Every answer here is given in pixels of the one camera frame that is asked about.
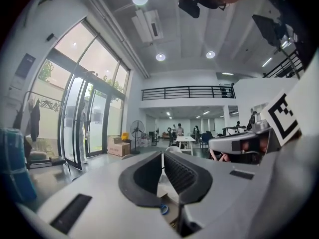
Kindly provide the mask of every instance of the camera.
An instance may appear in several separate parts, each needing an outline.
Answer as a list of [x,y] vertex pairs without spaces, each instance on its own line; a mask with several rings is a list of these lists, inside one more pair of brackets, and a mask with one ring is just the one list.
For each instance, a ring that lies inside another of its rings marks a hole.
[[200,9],[195,0],[179,0],[178,7],[187,12],[193,18],[199,18]]

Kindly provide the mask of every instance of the column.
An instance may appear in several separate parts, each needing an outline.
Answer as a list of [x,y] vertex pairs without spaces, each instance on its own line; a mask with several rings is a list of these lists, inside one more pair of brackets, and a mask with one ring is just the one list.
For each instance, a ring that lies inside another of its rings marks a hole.
[[228,106],[224,106],[224,119],[225,119],[225,127],[231,126]]

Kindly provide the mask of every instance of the hanging clothes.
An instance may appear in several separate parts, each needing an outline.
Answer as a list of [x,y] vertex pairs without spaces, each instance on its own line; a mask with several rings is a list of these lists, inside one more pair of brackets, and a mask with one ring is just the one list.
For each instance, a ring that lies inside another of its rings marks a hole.
[[40,100],[36,101],[30,116],[31,138],[36,141],[39,137],[39,121],[40,121]]

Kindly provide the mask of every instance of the air conditioner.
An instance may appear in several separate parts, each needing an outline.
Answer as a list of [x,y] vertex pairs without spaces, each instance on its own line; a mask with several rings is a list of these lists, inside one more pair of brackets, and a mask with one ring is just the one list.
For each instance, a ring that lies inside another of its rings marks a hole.
[[136,16],[132,18],[134,26],[142,42],[153,42],[157,39],[163,39],[159,14],[157,10],[143,12],[136,11]]

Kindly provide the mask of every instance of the cardboard box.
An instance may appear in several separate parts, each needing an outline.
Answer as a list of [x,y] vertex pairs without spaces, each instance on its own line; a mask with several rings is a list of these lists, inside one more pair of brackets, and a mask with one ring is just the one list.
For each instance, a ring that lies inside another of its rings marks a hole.
[[122,142],[120,137],[110,137],[108,144],[108,153],[118,157],[124,157],[131,153],[130,144]]

